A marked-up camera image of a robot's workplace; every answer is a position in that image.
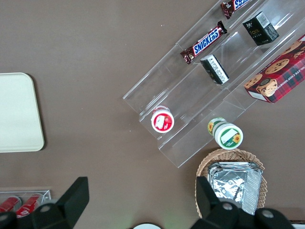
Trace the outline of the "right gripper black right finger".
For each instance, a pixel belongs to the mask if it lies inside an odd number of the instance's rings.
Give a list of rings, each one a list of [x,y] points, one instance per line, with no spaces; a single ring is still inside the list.
[[[235,229],[239,221],[239,208],[230,202],[221,202],[205,177],[196,178],[196,201],[202,218],[193,229]]]

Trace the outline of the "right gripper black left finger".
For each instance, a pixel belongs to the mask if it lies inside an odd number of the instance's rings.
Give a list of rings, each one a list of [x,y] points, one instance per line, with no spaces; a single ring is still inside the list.
[[[89,203],[87,177],[79,177],[55,202],[18,220],[19,229],[72,229]]]

